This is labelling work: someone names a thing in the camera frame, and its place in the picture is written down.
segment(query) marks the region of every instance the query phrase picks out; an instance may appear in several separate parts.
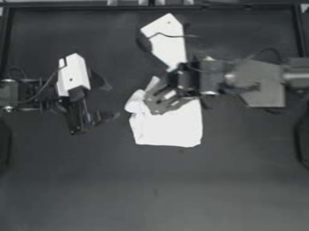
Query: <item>white paper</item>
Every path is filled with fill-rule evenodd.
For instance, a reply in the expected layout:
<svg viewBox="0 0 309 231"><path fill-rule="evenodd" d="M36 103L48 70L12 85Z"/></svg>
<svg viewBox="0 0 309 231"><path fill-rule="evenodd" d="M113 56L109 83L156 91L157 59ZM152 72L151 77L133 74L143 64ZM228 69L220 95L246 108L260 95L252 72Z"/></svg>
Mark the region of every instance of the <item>white paper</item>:
<svg viewBox="0 0 309 231"><path fill-rule="evenodd" d="M183 36L183 26L172 14L165 14L147 24L140 31L147 38L159 32L165 35ZM183 37L168 38L157 34L149 39L149 42L152 44L152 54L167 64L167 71L175 69L182 62L187 62Z"/></svg>
<svg viewBox="0 0 309 231"><path fill-rule="evenodd" d="M157 81L152 78L148 89ZM129 126L136 144L192 147L203 136L202 107L195 99L178 110L152 115L143 103L144 91L136 90L124 109L131 112Z"/></svg>

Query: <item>cable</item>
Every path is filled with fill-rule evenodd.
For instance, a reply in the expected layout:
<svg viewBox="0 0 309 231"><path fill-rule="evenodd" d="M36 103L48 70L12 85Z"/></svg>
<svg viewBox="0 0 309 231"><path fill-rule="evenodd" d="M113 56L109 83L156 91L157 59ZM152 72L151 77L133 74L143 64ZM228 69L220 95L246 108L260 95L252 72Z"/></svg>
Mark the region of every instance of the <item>cable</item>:
<svg viewBox="0 0 309 231"><path fill-rule="evenodd" d="M200 38L200 36L195 35L195 34L184 34L184 35L168 35L165 33L161 32L156 32L153 35L151 35L149 37L147 37L147 39L152 39L155 36L157 35L163 35L167 38Z"/></svg>
<svg viewBox="0 0 309 231"><path fill-rule="evenodd" d="M41 88L38 89L37 93L29 97L28 99L25 100L20 100L20 101L16 101L16 102L10 102L13 104L25 104L25 103L29 103L32 100L34 100L42 93L44 89L48 87L49 83L52 82L57 72L64 68L57 68L56 71L50 74L49 78L46 79L45 83L42 84Z"/></svg>

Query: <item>black frame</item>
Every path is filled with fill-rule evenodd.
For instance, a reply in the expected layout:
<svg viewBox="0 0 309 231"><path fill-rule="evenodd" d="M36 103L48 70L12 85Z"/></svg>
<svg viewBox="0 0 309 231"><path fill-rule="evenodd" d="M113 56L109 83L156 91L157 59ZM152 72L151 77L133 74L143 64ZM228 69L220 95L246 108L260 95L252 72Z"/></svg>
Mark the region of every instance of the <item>black frame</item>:
<svg viewBox="0 0 309 231"><path fill-rule="evenodd" d="M200 2L196 5L164 5L164 6L155 6L155 0L148 1L148 5L137 5L136 2L125 2L125 5L120 6L107 6L107 2L57 2L57 3L1 3L0 7L2 7L2 17L1 17L1 34L0 34L0 74L1 77L5 73L6 67L6 57L9 53L9 40L10 40L10 28L12 28L12 18L13 13L17 10L36 10L36 11L66 11L66 10L93 10L93 11L103 11L103 10L148 10L152 11L155 9L186 9L186 10L211 10L211 9L235 9L243 8L246 10L252 9L290 9L291 12L291 20L293 20L293 27L294 27L294 35L297 40L297 49L299 57L309 57L309 50L307 50L307 40L302 25L302 10L299 4L236 4L236 5L218 5L218 4L203 4Z"/></svg>

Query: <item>black table surface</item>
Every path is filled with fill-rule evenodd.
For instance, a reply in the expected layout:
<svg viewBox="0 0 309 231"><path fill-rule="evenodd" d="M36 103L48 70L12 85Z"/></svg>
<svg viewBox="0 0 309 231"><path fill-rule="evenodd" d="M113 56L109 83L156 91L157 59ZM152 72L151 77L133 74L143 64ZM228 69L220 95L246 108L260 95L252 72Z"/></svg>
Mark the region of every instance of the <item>black table surface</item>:
<svg viewBox="0 0 309 231"><path fill-rule="evenodd" d="M113 90L91 105L120 117L69 136L52 113L10 114L10 168L0 179L0 230L305 230L309 172L295 161L291 128L302 109L270 115L235 97L203 111L195 148L139 146L125 101L161 73L135 44L135 30L164 11L16 11L6 66L46 77L60 57L77 51ZM297 55L289 10L175 11L190 53L244 57L272 46Z"/></svg>

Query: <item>crumpled white fabric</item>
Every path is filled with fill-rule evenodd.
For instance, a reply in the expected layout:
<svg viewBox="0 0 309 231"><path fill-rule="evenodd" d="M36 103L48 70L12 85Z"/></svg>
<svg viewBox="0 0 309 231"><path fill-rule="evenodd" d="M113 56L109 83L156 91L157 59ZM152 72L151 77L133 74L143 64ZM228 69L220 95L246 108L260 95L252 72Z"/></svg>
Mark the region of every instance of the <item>crumpled white fabric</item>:
<svg viewBox="0 0 309 231"><path fill-rule="evenodd" d="M143 103L144 92L159 81L152 77L145 90L136 90L124 106L136 144L194 147L203 136L202 107L198 99L178 110L152 115Z"/></svg>

